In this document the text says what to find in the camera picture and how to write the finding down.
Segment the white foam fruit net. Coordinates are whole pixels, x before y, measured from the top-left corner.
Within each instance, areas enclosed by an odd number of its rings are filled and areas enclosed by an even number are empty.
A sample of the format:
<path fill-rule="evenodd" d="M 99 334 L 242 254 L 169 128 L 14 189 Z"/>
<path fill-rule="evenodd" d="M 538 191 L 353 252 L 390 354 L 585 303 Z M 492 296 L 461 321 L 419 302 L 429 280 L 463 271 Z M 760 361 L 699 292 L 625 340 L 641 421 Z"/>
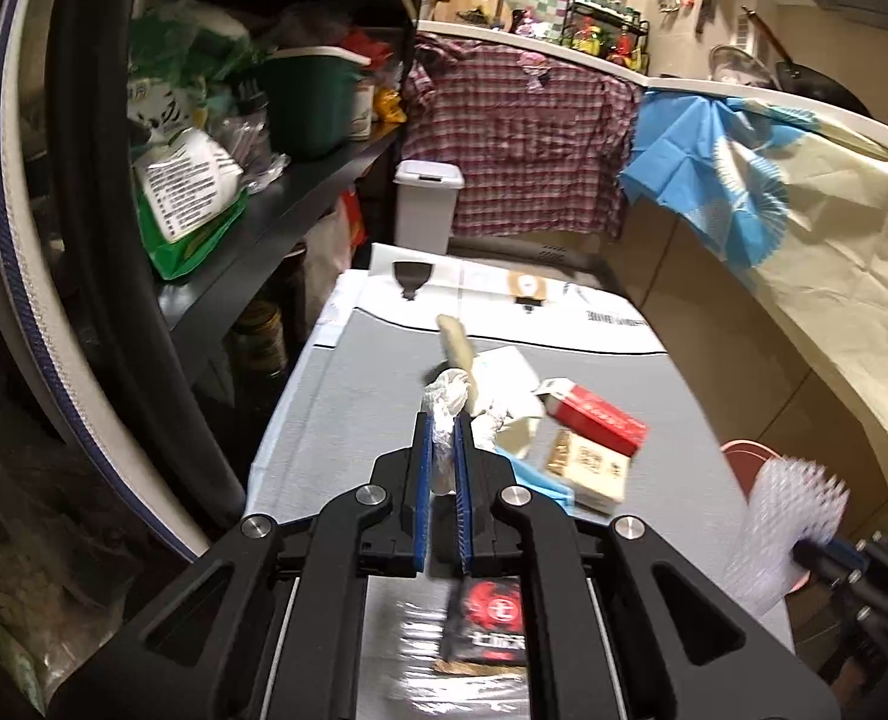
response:
<path fill-rule="evenodd" d="M 752 616 L 768 613 L 805 575 L 794 561 L 794 546 L 801 539 L 830 543 L 848 500 L 846 483 L 814 461 L 765 461 L 753 481 L 722 588 Z"/>

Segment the blue beige cloth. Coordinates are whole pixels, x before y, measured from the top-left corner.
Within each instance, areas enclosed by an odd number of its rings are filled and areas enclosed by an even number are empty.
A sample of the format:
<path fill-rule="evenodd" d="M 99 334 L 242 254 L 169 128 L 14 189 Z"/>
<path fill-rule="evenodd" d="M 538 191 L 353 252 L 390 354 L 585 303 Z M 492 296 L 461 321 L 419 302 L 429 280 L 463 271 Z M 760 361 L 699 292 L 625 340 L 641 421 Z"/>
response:
<path fill-rule="evenodd" d="M 651 91 L 620 182 L 693 227 L 888 437 L 888 151 L 800 107 Z"/>

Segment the white tissue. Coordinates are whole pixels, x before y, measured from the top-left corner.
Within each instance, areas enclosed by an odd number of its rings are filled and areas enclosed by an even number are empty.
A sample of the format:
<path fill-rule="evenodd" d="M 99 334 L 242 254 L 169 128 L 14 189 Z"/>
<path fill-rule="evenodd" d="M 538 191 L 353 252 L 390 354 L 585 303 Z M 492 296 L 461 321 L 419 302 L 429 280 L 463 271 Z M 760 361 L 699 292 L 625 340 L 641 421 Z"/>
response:
<path fill-rule="evenodd" d="M 458 415 L 469 405 L 473 380 L 462 369 L 446 369 L 424 387 L 423 410 L 431 418 L 433 476 L 431 491 L 436 496 L 455 489 L 454 429 Z"/>

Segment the green plastic container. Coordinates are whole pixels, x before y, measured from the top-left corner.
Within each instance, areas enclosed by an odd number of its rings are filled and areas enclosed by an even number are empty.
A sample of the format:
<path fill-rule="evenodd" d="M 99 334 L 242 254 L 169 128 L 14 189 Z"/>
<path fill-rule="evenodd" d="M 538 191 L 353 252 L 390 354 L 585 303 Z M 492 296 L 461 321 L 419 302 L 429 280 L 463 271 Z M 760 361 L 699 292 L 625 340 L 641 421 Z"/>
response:
<path fill-rule="evenodd" d="M 304 160 L 350 137 L 356 87 L 371 60 L 337 46 L 281 49 L 257 68 L 268 101 L 270 142 Z"/>

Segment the white small trash bin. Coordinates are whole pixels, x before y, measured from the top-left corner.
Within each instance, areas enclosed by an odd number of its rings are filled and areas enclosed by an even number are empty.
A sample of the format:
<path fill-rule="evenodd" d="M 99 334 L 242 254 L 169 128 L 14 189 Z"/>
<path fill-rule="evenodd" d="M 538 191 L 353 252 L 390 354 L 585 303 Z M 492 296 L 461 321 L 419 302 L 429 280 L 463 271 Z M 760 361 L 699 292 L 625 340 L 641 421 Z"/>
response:
<path fill-rule="evenodd" d="M 395 173 L 395 243 L 405 249 L 444 255 L 464 176 L 457 166 L 403 160 Z"/>

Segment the black wok pan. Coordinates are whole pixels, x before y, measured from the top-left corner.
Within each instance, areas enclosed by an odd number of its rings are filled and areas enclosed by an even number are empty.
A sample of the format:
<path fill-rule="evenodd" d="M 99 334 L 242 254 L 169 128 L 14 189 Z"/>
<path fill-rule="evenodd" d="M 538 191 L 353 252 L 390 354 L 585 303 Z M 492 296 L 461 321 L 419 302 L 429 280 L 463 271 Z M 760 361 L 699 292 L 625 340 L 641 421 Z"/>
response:
<path fill-rule="evenodd" d="M 826 76 L 825 73 L 794 62 L 786 47 L 782 45 L 776 34 L 769 29 L 769 26 L 755 10 L 743 7 L 743 13 L 745 13 L 748 23 L 755 27 L 757 33 L 778 54 L 779 62 L 776 64 L 776 73 L 778 74 L 778 85 L 782 91 L 802 96 L 802 98 L 814 99 L 814 101 L 820 101 L 820 103 L 830 106 L 841 107 L 841 109 L 849 110 L 857 115 L 871 117 L 871 111 L 867 109 L 867 106 L 846 86 L 842 86 L 841 83 Z"/>

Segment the red cigarette box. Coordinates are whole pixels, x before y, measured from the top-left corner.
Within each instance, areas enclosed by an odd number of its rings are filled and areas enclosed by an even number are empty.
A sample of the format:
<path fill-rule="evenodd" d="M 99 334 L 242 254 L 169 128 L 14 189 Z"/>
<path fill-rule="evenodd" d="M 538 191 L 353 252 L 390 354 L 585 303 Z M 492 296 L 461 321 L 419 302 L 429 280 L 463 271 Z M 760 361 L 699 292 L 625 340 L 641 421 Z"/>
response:
<path fill-rule="evenodd" d="M 547 413 L 560 424 L 625 457 L 634 457 L 649 433 L 644 422 L 572 380 L 543 380 L 535 393 Z"/>

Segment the pink plastic basin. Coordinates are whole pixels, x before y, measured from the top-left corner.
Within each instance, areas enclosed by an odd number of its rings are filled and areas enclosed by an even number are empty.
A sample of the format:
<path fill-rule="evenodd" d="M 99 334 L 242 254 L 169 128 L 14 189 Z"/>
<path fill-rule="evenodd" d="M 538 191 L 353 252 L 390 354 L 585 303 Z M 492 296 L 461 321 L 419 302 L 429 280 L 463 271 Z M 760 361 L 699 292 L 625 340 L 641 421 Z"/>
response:
<path fill-rule="evenodd" d="M 779 457 L 778 452 L 769 449 L 768 445 L 750 439 L 729 440 L 721 445 L 721 452 L 729 463 L 730 471 L 734 473 L 745 502 L 750 502 L 752 499 L 753 486 L 763 465 Z M 750 598 L 750 596 L 775 593 L 789 595 L 807 585 L 808 574 L 803 569 L 792 571 L 794 579 L 792 583 L 787 583 L 782 577 L 773 580 L 768 575 L 763 575 L 753 566 L 753 559 L 742 553 L 743 543 L 745 543 L 745 533 L 740 532 L 734 554 L 724 569 L 725 586 L 729 590 L 735 590 L 737 595 L 743 598 Z"/>

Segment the green white bag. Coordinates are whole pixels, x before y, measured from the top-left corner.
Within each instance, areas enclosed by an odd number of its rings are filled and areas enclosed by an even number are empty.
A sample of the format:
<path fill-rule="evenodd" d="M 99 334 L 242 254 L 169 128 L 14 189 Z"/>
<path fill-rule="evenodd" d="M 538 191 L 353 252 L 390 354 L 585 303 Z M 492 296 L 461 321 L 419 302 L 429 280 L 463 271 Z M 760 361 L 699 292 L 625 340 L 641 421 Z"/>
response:
<path fill-rule="evenodd" d="M 193 127 L 135 161 L 138 232 L 164 281 L 197 270 L 242 215 L 242 174 L 226 149 Z"/>

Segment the beige paper bag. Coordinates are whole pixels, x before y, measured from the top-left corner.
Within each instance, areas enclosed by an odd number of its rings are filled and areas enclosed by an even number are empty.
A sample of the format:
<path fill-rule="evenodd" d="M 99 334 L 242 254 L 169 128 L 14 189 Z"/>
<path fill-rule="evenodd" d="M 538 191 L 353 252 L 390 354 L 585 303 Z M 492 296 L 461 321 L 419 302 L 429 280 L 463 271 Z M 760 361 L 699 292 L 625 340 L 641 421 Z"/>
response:
<path fill-rule="evenodd" d="M 475 362 L 475 349 L 470 343 L 464 325 L 453 316 L 447 314 L 439 314 L 436 317 L 437 328 L 441 333 L 442 348 L 446 355 L 447 364 L 452 369 L 464 371 L 469 381 L 469 394 L 467 395 L 467 410 L 475 413 L 476 399 L 478 398 L 478 387 L 473 377 L 473 363 Z"/>

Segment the red plaid shirt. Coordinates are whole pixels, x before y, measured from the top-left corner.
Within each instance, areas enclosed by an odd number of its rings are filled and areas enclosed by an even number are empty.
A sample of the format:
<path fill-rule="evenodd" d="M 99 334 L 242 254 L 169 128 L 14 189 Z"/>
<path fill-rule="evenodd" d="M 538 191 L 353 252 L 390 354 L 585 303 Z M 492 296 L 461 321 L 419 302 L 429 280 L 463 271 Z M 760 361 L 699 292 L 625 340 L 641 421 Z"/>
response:
<path fill-rule="evenodd" d="M 542 52 L 422 32 L 403 88 L 405 160 L 464 176 L 459 238 L 563 231 L 622 235 L 643 90 Z"/>

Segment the blue face mask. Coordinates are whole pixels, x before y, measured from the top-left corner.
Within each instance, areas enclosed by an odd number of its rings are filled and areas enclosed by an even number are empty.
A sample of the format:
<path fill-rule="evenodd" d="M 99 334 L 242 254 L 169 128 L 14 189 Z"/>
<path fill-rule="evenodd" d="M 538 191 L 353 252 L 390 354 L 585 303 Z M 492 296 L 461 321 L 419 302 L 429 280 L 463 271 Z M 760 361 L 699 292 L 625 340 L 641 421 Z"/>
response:
<path fill-rule="evenodd" d="M 507 460 L 514 472 L 515 483 L 531 491 L 543 494 L 548 499 L 554 500 L 560 505 L 561 509 L 568 515 L 574 514 L 574 493 L 566 484 L 561 483 L 558 478 L 545 472 L 540 472 L 535 466 L 530 465 L 524 460 L 519 460 L 508 450 L 501 447 L 494 447 L 494 453 Z"/>

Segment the white paper napkin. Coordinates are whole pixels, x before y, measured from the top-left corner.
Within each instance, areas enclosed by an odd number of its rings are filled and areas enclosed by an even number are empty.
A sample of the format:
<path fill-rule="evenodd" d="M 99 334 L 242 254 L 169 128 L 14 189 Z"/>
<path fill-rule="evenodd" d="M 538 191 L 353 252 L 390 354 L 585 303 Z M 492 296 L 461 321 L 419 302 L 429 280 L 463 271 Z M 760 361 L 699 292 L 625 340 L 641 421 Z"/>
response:
<path fill-rule="evenodd" d="M 524 460 L 545 416 L 545 406 L 537 397 L 537 372 L 515 346 L 501 346 L 475 356 L 472 377 L 476 387 L 472 406 L 476 447 L 503 450 Z"/>

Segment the black shelf unit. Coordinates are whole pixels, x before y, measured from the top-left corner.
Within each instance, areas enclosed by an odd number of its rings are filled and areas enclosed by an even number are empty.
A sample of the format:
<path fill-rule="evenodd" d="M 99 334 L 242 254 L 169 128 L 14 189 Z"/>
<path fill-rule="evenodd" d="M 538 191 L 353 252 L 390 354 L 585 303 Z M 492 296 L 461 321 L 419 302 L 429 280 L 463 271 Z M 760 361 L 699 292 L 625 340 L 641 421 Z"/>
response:
<path fill-rule="evenodd" d="M 97 337 L 99 371 L 120 397 L 187 398 L 209 355 L 278 263 L 325 210 L 387 153 L 397 127 L 366 143 L 299 161 L 249 200 L 190 277 L 164 284 L 138 232 L 125 117 L 133 0 L 55 0 L 47 46 L 47 148 L 53 192 L 80 293 Z M 289 5 L 345 5 L 369 28 L 415 31 L 408 0 L 221 0 L 250 15 Z"/>

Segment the beige tissue pack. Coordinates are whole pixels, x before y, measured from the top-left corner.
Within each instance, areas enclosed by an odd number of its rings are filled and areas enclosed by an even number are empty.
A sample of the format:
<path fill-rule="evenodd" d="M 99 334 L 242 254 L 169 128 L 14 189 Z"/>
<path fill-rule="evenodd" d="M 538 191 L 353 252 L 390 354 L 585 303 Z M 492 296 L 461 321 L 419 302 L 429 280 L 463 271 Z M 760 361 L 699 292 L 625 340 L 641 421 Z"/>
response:
<path fill-rule="evenodd" d="M 625 502 L 629 458 L 568 429 L 556 434 L 545 468 L 571 489 L 577 504 L 599 514 Z"/>

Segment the black red snack packet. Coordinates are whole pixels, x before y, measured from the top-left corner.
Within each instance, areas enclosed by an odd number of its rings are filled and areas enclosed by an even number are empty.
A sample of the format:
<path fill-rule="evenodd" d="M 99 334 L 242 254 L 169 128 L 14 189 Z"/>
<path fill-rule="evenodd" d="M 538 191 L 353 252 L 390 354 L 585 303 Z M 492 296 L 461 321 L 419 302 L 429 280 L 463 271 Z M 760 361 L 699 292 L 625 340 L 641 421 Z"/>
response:
<path fill-rule="evenodd" d="M 455 585 L 433 670 L 449 676 L 526 674 L 519 578 L 465 577 Z"/>

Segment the black spice rack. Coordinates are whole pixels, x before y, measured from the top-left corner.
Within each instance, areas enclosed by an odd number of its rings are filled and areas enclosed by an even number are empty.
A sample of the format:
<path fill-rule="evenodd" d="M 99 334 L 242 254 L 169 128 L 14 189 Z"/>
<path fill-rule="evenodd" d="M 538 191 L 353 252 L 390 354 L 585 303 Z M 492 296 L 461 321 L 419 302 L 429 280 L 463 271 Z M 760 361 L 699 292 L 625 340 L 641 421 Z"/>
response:
<path fill-rule="evenodd" d="M 647 75 L 649 33 L 649 21 L 634 8 L 607 0 L 566 0 L 560 44 Z"/>

